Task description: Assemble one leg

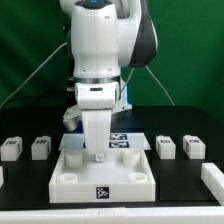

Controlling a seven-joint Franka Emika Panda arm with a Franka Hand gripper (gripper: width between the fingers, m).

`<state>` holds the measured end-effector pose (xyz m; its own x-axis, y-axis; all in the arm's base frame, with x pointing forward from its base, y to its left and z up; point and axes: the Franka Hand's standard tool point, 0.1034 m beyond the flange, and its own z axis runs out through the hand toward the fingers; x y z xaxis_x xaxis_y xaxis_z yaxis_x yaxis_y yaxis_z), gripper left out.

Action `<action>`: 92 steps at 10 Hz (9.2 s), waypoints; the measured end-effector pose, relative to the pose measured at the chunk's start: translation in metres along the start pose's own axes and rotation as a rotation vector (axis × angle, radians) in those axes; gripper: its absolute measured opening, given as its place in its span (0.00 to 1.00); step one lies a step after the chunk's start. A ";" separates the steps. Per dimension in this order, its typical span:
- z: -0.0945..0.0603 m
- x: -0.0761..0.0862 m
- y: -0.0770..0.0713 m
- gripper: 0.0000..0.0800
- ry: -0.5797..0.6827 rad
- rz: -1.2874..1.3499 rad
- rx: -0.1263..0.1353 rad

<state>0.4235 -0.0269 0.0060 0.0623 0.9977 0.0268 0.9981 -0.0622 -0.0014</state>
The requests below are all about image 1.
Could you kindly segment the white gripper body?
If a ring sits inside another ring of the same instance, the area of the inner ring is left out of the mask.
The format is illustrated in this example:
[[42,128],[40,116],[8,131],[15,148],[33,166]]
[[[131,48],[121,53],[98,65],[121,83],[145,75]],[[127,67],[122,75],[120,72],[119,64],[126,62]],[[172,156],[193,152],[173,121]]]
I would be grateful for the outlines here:
[[104,154],[109,148],[112,110],[83,110],[82,124],[86,149]]

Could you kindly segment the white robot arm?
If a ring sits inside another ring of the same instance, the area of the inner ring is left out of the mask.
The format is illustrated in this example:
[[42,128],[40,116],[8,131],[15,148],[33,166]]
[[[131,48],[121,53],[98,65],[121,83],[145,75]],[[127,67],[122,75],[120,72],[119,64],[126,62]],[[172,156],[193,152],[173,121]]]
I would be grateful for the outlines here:
[[157,34],[147,0],[59,1],[71,18],[75,97],[86,149],[101,162],[121,98],[121,68],[146,66],[156,54]]

